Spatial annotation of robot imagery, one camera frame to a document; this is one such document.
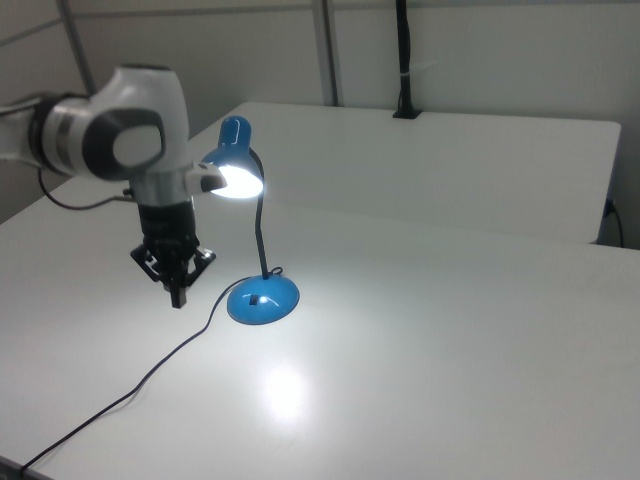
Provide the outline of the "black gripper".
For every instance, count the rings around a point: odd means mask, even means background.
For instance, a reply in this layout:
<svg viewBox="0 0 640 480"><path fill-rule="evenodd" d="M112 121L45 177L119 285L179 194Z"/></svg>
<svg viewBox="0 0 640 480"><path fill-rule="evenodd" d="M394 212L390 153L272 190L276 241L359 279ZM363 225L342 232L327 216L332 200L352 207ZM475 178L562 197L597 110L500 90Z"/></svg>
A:
<svg viewBox="0 0 640 480"><path fill-rule="evenodd" d="M168 206L139 205L143 244L147 248L159 243L174 242L181 248L196 248L195 209L192 200ZM183 262L176 276L143 244L130 252L133 261L153 281L160 282L169 293L173 308L186 304L187 290L192 287L217 255L209 249L197 247L194 255Z"/></svg>

